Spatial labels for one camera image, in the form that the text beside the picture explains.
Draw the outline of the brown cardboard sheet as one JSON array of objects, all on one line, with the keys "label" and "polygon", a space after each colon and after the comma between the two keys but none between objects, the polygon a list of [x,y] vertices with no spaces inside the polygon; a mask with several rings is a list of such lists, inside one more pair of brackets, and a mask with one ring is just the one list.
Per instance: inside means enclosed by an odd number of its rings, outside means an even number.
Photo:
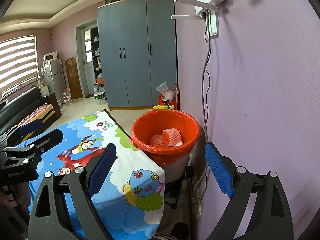
[{"label": "brown cardboard sheet", "polygon": [[68,87],[73,99],[83,98],[76,57],[65,60]]}]

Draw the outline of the clear water jug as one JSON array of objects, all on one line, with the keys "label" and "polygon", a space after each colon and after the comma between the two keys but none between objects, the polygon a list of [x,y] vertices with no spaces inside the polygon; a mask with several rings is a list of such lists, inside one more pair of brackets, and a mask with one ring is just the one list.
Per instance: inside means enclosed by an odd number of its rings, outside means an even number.
[{"label": "clear water jug", "polygon": [[69,94],[69,92],[68,92],[68,90],[66,88],[63,90],[62,96],[63,96],[64,104],[66,106],[69,106],[69,105],[72,104],[72,102],[73,102],[72,101],[72,97],[71,97],[71,95]]}]

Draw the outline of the black leather sofa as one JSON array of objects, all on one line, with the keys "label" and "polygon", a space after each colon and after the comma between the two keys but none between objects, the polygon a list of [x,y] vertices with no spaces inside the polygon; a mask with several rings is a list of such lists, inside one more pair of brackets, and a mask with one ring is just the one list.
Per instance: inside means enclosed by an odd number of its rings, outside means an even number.
[{"label": "black leather sofa", "polygon": [[55,115],[51,116],[43,124],[41,129],[31,133],[27,138],[30,139],[43,133],[50,125],[61,117],[61,110],[55,93],[42,96],[38,88],[32,88],[1,107],[1,134],[4,134],[12,127],[18,125],[30,113],[44,103],[49,103],[53,106]]}]

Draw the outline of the dark shelving unit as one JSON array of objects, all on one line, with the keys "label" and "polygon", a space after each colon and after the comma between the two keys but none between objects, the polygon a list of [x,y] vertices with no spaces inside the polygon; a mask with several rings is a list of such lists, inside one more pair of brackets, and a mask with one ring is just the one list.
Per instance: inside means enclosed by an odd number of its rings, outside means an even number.
[{"label": "dark shelving unit", "polygon": [[104,86],[101,68],[98,26],[91,28],[91,50],[95,81],[99,86]]}]

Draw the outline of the grey blue wardrobe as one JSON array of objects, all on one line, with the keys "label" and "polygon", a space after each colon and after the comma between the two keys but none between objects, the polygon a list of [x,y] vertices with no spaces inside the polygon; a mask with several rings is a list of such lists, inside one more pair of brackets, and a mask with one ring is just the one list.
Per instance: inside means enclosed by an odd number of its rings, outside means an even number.
[{"label": "grey blue wardrobe", "polygon": [[110,109],[157,104],[157,87],[178,84],[173,0],[123,0],[99,7],[100,57]]}]

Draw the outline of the yellow snack package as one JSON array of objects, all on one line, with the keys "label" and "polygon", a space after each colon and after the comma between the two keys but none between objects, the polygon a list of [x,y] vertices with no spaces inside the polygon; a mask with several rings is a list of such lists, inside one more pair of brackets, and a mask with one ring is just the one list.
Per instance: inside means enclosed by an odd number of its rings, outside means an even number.
[{"label": "yellow snack package", "polygon": [[153,109],[169,109],[169,110],[174,110],[174,105],[155,105],[153,106]]}]

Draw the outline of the pink foam net sleeve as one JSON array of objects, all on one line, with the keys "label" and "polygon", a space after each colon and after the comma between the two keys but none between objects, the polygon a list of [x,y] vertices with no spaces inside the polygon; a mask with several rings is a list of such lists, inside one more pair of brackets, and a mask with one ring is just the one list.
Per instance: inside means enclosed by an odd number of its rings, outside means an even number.
[{"label": "pink foam net sleeve", "polygon": [[161,134],[153,135],[150,138],[150,145],[168,147],[181,146],[183,145],[182,136],[176,128],[165,129]]}]

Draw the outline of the striped window blind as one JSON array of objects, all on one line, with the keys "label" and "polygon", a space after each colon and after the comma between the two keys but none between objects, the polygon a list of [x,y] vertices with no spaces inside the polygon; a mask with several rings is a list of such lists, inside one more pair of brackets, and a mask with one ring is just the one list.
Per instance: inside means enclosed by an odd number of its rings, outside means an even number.
[{"label": "striped window blind", "polygon": [[1,42],[0,89],[2,97],[38,78],[35,35]]}]

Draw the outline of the red bag with plastic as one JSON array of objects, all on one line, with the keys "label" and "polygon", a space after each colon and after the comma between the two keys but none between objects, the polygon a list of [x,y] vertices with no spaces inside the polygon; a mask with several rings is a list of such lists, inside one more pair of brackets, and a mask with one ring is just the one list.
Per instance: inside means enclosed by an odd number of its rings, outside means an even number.
[{"label": "red bag with plastic", "polygon": [[156,90],[160,93],[158,97],[158,105],[174,105],[174,110],[178,110],[180,106],[180,90],[177,84],[171,89],[164,81]]}]

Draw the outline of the cartoon printed blue tablecloth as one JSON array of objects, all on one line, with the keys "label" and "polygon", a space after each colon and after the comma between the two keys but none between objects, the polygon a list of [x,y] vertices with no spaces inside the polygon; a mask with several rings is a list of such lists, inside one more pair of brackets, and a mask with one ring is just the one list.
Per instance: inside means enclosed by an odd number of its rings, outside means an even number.
[{"label": "cartoon printed blue tablecloth", "polygon": [[163,216],[164,171],[105,112],[55,130],[29,181],[29,239],[151,239]]}]

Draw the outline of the striped sofa cushion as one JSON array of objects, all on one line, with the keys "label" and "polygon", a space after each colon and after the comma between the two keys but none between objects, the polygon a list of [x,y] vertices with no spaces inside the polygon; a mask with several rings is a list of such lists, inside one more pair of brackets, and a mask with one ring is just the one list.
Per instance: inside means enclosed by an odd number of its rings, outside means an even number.
[{"label": "striped sofa cushion", "polygon": [[23,119],[18,124],[18,127],[29,124],[37,119],[40,119],[44,124],[53,115],[55,115],[53,106],[49,103],[44,103],[42,106],[30,113],[25,119]]}]

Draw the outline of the silver refrigerator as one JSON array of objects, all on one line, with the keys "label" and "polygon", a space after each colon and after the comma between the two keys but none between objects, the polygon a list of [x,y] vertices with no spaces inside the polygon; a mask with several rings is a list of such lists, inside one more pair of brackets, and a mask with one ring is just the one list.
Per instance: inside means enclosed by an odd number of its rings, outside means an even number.
[{"label": "silver refrigerator", "polygon": [[43,80],[49,92],[55,93],[58,102],[63,103],[63,92],[66,89],[62,62],[59,59],[48,61],[43,65]]}]

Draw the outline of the green label water jug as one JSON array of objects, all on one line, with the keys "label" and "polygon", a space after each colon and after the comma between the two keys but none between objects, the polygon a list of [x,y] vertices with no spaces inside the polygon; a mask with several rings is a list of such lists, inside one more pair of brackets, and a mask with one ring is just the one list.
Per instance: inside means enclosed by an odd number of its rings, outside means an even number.
[{"label": "green label water jug", "polygon": [[106,94],[104,89],[99,85],[95,84],[93,88],[93,96],[97,105],[102,105],[106,102]]}]

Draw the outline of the white wall router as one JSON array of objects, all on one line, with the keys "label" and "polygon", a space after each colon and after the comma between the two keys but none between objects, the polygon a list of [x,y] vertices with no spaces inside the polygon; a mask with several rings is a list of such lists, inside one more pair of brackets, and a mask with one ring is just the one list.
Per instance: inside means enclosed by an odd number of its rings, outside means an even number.
[{"label": "white wall router", "polygon": [[210,39],[218,38],[219,30],[219,5],[224,0],[174,0],[174,3],[190,5],[195,10],[195,15],[172,15],[171,20],[204,20],[207,34]]}]

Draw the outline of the grey door with windows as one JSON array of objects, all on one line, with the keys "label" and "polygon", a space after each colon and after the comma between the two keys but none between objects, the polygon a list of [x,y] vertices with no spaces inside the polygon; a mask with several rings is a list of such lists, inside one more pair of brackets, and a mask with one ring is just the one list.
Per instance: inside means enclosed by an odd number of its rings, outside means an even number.
[{"label": "grey door with windows", "polygon": [[91,44],[91,29],[95,28],[97,24],[91,24],[84,26],[81,29],[81,41],[82,41],[82,54],[84,60],[84,69],[86,74],[86,83],[88,87],[89,95],[93,95],[93,89],[95,84],[95,74],[92,57],[92,44]]}]

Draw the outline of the red lined trash bin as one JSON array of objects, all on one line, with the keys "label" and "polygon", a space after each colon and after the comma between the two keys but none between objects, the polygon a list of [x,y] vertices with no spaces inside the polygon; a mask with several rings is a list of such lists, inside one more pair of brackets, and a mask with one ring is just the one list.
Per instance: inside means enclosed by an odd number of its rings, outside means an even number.
[{"label": "red lined trash bin", "polygon": [[180,178],[200,138],[200,126],[178,110],[153,109],[132,125],[132,142],[165,172],[165,182]]}]

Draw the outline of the white microwave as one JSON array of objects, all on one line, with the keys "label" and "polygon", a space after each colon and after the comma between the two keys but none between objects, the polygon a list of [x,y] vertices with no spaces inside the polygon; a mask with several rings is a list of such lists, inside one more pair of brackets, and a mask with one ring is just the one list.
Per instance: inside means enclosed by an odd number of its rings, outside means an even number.
[{"label": "white microwave", "polygon": [[44,56],[43,56],[44,63],[47,63],[47,62],[53,61],[53,60],[57,60],[57,59],[58,59],[58,55],[57,55],[56,51],[48,53],[48,54],[44,54]]}]

